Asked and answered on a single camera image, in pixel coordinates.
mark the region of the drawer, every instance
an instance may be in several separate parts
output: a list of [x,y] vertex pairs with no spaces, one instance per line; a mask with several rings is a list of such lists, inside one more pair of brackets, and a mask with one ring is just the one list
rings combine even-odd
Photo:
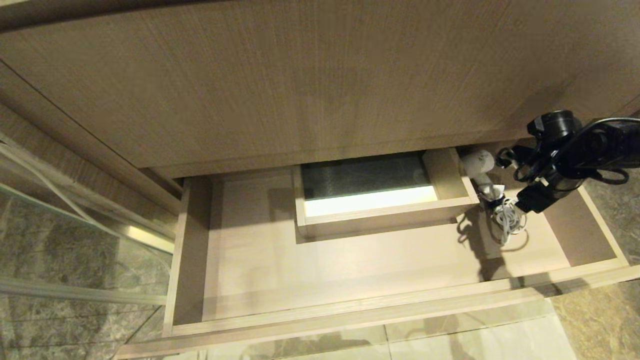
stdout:
[[[456,149],[427,150],[421,156],[421,161],[429,178],[429,186],[367,193],[337,199],[313,200],[312,202],[329,201],[329,204],[324,207],[333,207],[332,211],[321,215],[308,212],[301,167],[293,167],[293,189],[298,230],[308,239],[323,240],[336,235],[345,237],[348,234],[358,235],[424,227],[446,222],[479,203],[471,181],[463,173]],[[435,199],[429,199],[428,192],[425,192],[426,194],[419,192],[425,189],[431,190]],[[406,195],[420,201],[406,199]],[[394,206],[380,206],[383,202],[393,203]],[[341,208],[344,207],[359,209],[343,211]]]
[[[309,239],[296,225],[296,169],[186,179],[164,338],[124,345],[116,358],[441,316],[640,277],[582,188],[529,214],[504,248],[479,206],[438,225]],[[492,176],[508,196],[522,187],[508,171]]]

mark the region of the gray marble tile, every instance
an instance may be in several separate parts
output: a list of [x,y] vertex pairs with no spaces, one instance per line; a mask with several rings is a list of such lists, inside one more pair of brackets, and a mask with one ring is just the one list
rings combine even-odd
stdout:
[[[0,302],[0,306],[5,305],[5,301]],[[15,329],[13,324],[5,319],[6,316],[6,311],[3,311],[3,318],[0,319],[0,347],[2,348],[6,348],[9,345],[9,341],[15,339]]]
[[640,358],[640,281],[552,299],[580,360]]
[[11,321],[9,296],[0,294],[0,321]]
[[28,234],[60,228],[83,227],[84,222],[55,213],[47,208],[0,192],[0,213],[6,224],[6,234]]
[[113,341],[110,343],[85,344],[83,345],[86,352],[84,358],[95,360],[111,359],[123,343],[123,341]]
[[82,346],[31,347],[5,349],[6,360],[78,360],[86,358]]
[[140,245],[131,241],[121,241],[115,259],[114,276],[105,284],[108,288],[135,290],[139,286],[151,284],[168,284],[168,266],[171,257],[163,252],[149,249],[144,250]]
[[152,314],[152,310],[98,316],[10,322],[3,329],[5,347],[42,347],[125,341]]
[[586,181],[584,187],[596,204],[622,251],[632,264],[640,264],[640,168],[628,170],[631,180],[624,185]]
[[140,343],[142,341],[155,340],[162,337],[164,322],[164,306],[160,306],[157,311],[145,322],[129,340],[129,343]]
[[[13,245],[7,250],[11,260],[3,256],[0,268],[3,275],[17,279],[103,288],[113,277],[119,241],[108,236],[84,227],[11,235]],[[75,241],[75,245],[69,247],[60,239]]]
[[54,300],[36,297],[6,297],[3,309],[9,321],[73,318],[131,311],[153,310],[153,305],[108,304],[103,302]]

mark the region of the floor tile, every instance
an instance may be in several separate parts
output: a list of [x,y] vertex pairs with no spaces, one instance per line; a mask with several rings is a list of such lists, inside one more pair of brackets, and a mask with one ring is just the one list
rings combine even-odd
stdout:
[[107,360],[111,359],[118,349],[122,346],[124,341],[114,341],[109,343],[93,343],[85,344],[84,350],[86,351],[85,359],[95,360]]
[[640,281],[552,301],[580,360],[640,359]]
[[80,316],[6,322],[5,347],[44,347],[125,341],[152,314],[152,310],[98,316]]
[[551,303],[546,300],[537,300],[469,313],[392,323],[385,327],[388,340],[393,342],[482,329],[552,314],[554,314],[554,308]]
[[627,169],[631,180],[611,186],[587,180],[584,184],[629,263],[640,264],[640,168]]
[[162,337],[164,322],[164,306],[160,306],[155,313],[136,331],[128,343],[155,340]]
[[255,344],[220,345],[209,349],[209,357],[213,359],[288,359],[325,352],[334,354],[339,351],[362,347],[387,348],[384,326],[351,329]]
[[319,354],[288,357],[287,360],[391,360],[391,356],[386,345],[370,345]]
[[393,360],[575,359],[559,319],[546,316],[389,344]]
[[6,360],[78,360],[86,357],[86,349],[81,345],[6,348],[4,353]]

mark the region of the white cable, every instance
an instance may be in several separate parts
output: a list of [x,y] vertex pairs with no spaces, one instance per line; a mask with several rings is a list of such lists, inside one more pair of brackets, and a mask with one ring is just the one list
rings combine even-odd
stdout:
[[502,246],[509,243],[511,235],[518,234],[527,227],[527,214],[519,215],[515,208],[515,201],[510,197],[504,198],[502,204],[495,207],[493,217],[502,227],[502,238],[500,239]]
[[160,263],[163,265],[163,267],[165,268],[165,270],[167,272],[169,272],[169,273],[171,272],[171,268],[169,267],[169,265],[167,265],[167,263],[165,263],[164,260],[162,260],[158,256],[158,254],[156,254],[155,252],[153,252],[150,249],[148,249],[146,245],[140,244],[136,240],[128,239],[123,234],[120,234],[120,233],[116,232],[115,230],[112,230],[112,229],[102,225],[96,219],[92,218],[89,214],[87,214],[84,210],[82,210],[75,202],[73,202],[64,193],[62,193],[62,191],[60,191],[60,189],[54,183],[52,183],[47,177],[45,177],[37,168],[35,168],[31,164],[29,164],[27,161],[24,161],[22,158],[20,158],[16,154],[14,154],[9,145],[0,142],[0,153],[2,153],[7,158],[10,158],[11,160],[15,161],[20,166],[24,167],[25,169],[29,170],[34,175],[36,175],[37,178],[39,178],[45,185],[47,185],[47,187],[49,189],[51,189],[52,192],[54,192],[59,198],[61,198],[62,201],[66,202],[67,205],[69,205],[76,213],[78,213],[78,215],[80,215],[83,219],[85,219],[91,225],[97,227],[98,229],[100,229],[100,230],[102,230],[102,231],[104,231],[104,232],[106,232],[108,234],[116,236],[119,239],[127,239],[127,240],[130,240],[130,241],[133,241],[135,244],[139,245],[142,249],[144,249],[149,254],[154,256],[158,261],[160,261]]

